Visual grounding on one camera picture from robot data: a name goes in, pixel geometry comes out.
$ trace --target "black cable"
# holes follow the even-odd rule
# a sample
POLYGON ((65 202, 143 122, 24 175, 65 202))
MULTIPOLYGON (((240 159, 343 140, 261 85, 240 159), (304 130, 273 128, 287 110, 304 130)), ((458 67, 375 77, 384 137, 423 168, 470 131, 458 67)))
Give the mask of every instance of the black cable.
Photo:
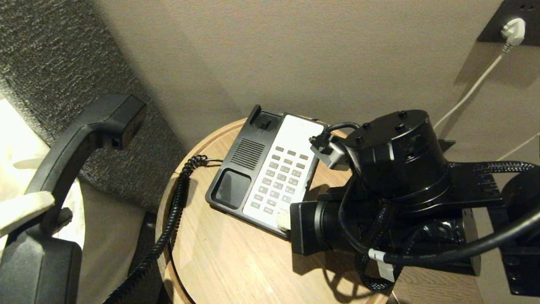
POLYGON ((350 121, 338 122, 338 123, 332 124, 331 126, 326 128, 326 130, 328 132, 332 132, 332 131, 336 131, 338 129, 344 129, 344 128, 360 129, 360 125, 355 122, 350 122, 350 121))
MULTIPOLYGON (((503 163, 490 162, 490 163, 494 163, 493 167, 496 170, 516 169, 515 167, 508 168, 507 166, 510 165, 509 162, 503 162, 503 163)), ((525 170, 525 167, 529 166, 527 163, 522 163, 522 162, 513 162, 513 163, 517 164, 518 169, 520 170, 525 170)), ((351 177, 351 183, 353 184, 354 184, 355 177, 356 177, 356 174, 353 173, 353 176, 351 177)), ((364 255, 369 255, 369 250, 371 248, 365 246, 359 240, 357 240, 343 220, 345 217, 344 206, 345 206, 345 203, 348 201, 348 196, 350 195, 351 188, 352 187, 348 187, 347 191, 345 192, 345 196, 343 197, 343 201, 341 202, 340 209, 337 214, 337 219, 340 223, 341 228, 343 229, 345 233, 345 237, 350 242, 350 244, 360 253, 364 255)), ((441 253, 429 254, 429 255, 427 254, 401 255, 401 254, 385 253, 383 257, 383 261, 385 263, 393 264, 393 265, 418 266, 418 267, 428 267, 428 266, 433 266, 439 263, 453 262, 456 260, 469 258, 475 255, 478 255, 480 253, 484 253, 488 250, 494 249, 496 247, 499 247, 505 244, 506 242, 513 240, 523 235, 524 233, 528 232, 529 230, 532 230, 537 227, 540 227, 540 205, 530 210, 527 214, 520 217, 517 221, 506 225, 505 227, 503 227, 496 233, 492 233, 488 236, 482 237, 481 239, 478 239, 471 243, 467 243, 465 245, 459 246, 456 249, 448 250, 441 253)))
POLYGON ((178 231, 182 211, 187 203, 187 193, 190 189, 191 174, 195 169, 205 166, 209 161, 223 160, 208 159, 206 155, 197 155, 191 157, 184 164, 182 172, 178 176, 178 185, 174 192, 167 222, 165 223, 163 232, 159 236, 158 241, 137 268, 127 276, 126 280, 116 288, 109 297, 107 297, 104 303, 122 303, 122 301, 124 301, 124 299, 135 289, 137 284, 150 272, 153 264, 163 252, 165 245, 167 245, 171 239, 171 236, 176 235, 176 231, 178 231))
POLYGON ((352 128, 352 129, 360 129, 360 125, 355 123, 355 122, 338 122, 338 123, 335 123, 335 124, 332 124, 330 125, 329 127, 327 127, 326 129, 324 129, 324 131, 321 133, 322 135, 322 138, 324 138, 324 140, 328 140, 330 138, 330 133, 332 131, 335 131, 335 130, 338 130, 338 129, 344 129, 344 128, 352 128))
MULTIPOLYGON (((363 243, 368 247, 377 248, 379 244, 381 243, 384 235, 390 228, 390 225, 392 223, 392 220, 395 217, 396 210, 397 210, 397 204, 396 202, 392 202, 390 200, 381 199, 381 208, 379 209, 379 212, 375 216, 375 219, 373 220, 373 223, 369 227, 368 233, 365 235, 365 237, 362 238, 363 243)), ((369 263, 369 256, 363 255, 363 254, 357 254, 355 257, 355 268, 358 272, 358 275, 360 276, 360 280, 362 281, 362 284, 367 287, 369 290, 374 292, 382 292, 389 287, 391 287, 394 283, 390 282, 386 279, 379 279, 375 277, 371 277, 366 274, 366 268, 369 263)), ((394 277, 397 278, 399 274, 401 273, 401 269, 403 267, 398 266, 396 270, 394 270, 394 277)))

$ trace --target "black coiled cord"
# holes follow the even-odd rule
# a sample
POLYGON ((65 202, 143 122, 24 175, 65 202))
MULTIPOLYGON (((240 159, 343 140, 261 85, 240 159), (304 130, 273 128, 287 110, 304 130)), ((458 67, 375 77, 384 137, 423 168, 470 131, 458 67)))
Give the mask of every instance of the black coiled cord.
POLYGON ((178 185, 174 192, 171 210, 163 232, 159 236, 158 241, 152 247, 152 250, 137 266, 137 268, 127 276, 126 280, 116 288, 107 299, 103 302, 110 303, 122 303, 125 298, 135 289, 137 284, 150 272, 153 264, 158 257, 162 254, 165 245, 171 240, 171 245, 174 245, 174 239, 180 225, 180 218, 182 211, 187 203, 187 194, 190 189, 190 176, 198 167, 205 166, 209 161, 222 161, 209 159, 206 155, 197 155, 191 157, 182 168, 182 172, 178 176, 178 185))

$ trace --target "speaker grille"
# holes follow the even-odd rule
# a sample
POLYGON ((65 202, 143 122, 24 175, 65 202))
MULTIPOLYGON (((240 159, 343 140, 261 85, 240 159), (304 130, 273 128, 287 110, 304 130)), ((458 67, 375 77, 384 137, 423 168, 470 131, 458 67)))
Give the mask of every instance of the speaker grille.
POLYGON ((248 169, 255 169, 265 145, 242 138, 231 162, 248 169))

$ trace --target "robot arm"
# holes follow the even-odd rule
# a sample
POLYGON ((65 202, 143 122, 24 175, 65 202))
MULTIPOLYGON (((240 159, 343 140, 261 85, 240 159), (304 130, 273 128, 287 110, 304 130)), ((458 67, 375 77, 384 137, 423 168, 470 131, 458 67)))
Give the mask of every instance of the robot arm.
MULTIPOLYGON (((293 252, 357 254, 356 268, 364 284, 377 291, 391 282, 374 283, 365 276, 369 258, 394 265, 394 277, 402 266, 478 275, 479 254, 498 246, 503 256, 526 251, 530 262, 538 265, 540 241, 532 229, 540 223, 539 179, 529 176, 537 175, 536 165, 449 162, 427 113, 420 110, 388 114, 354 129, 347 138, 323 133, 310 139, 322 162, 334 169, 350 168, 353 177, 316 202, 291 205, 293 252), (506 187, 501 194, 492 176, 501 172, 523 172, 518 177, 527 175, 533 182, 525 188, 511 181, 507 187, 519 183, 521 190, 513 186, 510 195, 506 187), (477 207, 488 207, 495 229, 480 240, 471 210, 477 207)), ((515 275, 515 266, 505 262, 507 273, 515 275)), ((512 292, 540 296, 540 286, 513 288, 538 282, 540 269, 525 270, 520 282, 509 279, 512 292)))

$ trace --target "white tape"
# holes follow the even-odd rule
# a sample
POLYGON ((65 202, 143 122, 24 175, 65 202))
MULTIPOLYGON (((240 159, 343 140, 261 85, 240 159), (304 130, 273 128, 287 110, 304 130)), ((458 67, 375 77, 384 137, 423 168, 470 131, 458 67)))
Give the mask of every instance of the white tape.
POLYGON ((373 248, 368 251, 369 257, 378 262, 384 262, 383 258, 385 254, 386 252, 375 250, 373 248))
POLYGON ((278 213, 276 220, 279 230, 289 231, 291 229, 291 214, 289 212, 278 213))
POLYGON ((385 262, 377 261, 379 267, 379 275, 383 279, 387 279, 390 282, 395 282, 394 278, 394 265, 386 264, 385 262))
POLYGON ((0 237, 47 211, 55 205, 55 198, 48 191, 39 191, 0 202, 0 237))

